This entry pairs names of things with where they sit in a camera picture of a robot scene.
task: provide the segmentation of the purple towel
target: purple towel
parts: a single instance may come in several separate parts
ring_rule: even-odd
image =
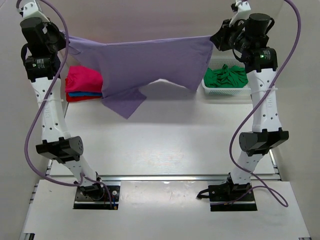
[[[165,79],[196,91],[209,65],[209,36],[128,43],[99,43],[70,37],[76,60],[103,77],[102,103],[128,119],[146,99],[139,87]]]

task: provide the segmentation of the robotic arm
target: robotic arm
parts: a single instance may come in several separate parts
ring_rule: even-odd
[[[34,89],[38,106],[46,101],[42,111],[42,144],[36,146],[36,151],[58,163],[66,166],[80,181],[81,174],[87,178],[100,181],[98,174],[93,171],[82,156],[84,147],[79,136],[71,137],[64,118],[61,99],[61,79],[57,79],[49,97],[45,95],[56,75],[60,60],[58,51],[66,47],[63,33],[42,12],[34,0],[20,9],[22,33],[27,41],[21,50],[21,57],[28,79]],[[31,56],[26,59],[27,48]],[[78,187],[84,196],[99,199],[105,194],[98,183],[87,179]]]
[[[232,19],[224,20],[220,30],[210,40],[219,51],[232,50],[235,58],[244,63],[253,108],[268,90],[271,92],[254,112],[252,132],[242,132],[239,136],[242,152],[237,164],[247,171],[235,167],[222,184],[210,185],[198,194],[199,199],[210,198],[211,211],[237,211],[238,206],[232,207],[224,203],[236,201],[245,195],[252,188],[251,175],[258,162],[269,150],[289,139],[289,132],[282,130],[279,120],[275,86],[271,86],[277,73],[278,62],[276,51],[267,46],[267,33],[275,21],[262,13],[253,13],[248,19],[242,19],[250,11],[248,2],[237,0],[231,8],[236,14]],[[235,54],[235,50],[241,53],[241,57]],[[209,196],[202,195],[205,192],[208,192]],[[252,200],[253,193],[249,192],[239,201]],[[256,210],[256,207],[251,208],[250,204],[243,206],[247,210]]]

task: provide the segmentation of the white table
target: white table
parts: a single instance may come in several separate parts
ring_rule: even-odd
[[[24,233],[34,240],[298,240],[310,237],[289,182],[268,184],[287,199],[280,206],[255,190],[258,211],[210,212],[197,200],[207,182],[121,183],[119,210],[75,210],[76,189],[41,180]]]
[[[158,81],[141,89],[147,100],[128,119],[100,100],[70,103],[66,123],[72,136],[81,136],[84,157],[106,175],[226,175],[233,169],[230,139],[252,110],[251,100],[207,98],[200,87],[187,89]],[[251,131],[252,119],[243,128]],[[234,142],[235,159],[240,154]],[[274,174],[269,155],[255,173]],[[53,162],[52,176],[70,176]]]

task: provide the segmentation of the white basket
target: white basket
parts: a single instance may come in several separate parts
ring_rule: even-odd
[[[212,70],[222,69],[224,64],[227,64],[228,67],[238,66],[244,68],[245,65],[232,56],[213,56],[209,63],[209,68]],[[206,87],[205,81],[202,79],[202,87],[204,92],[207,95],[220,95],[220,96],[250,96],[251,89],[248,85],[245,85],[243,88],[211,88]]]

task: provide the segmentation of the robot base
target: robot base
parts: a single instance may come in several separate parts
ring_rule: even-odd
[[[100,199],[93,200],[89,196],[83,195],[81,190],[77,188],[74,197],[73,209],[118,210],[120,185],[108,185],[107,187],[115,201],[114,204],[113,199],[111,199],[112,208],[110,208],[110,202],[107,193],[105,193],[104,196],[101,196]]]
[[[208,186],[211,212],[248,212],[258,210],[253,191],[234,203],[219,205],[218,203],[236,200],[244,194],[242,191],[230,192],[229,189],[230,185],[228,183]]]

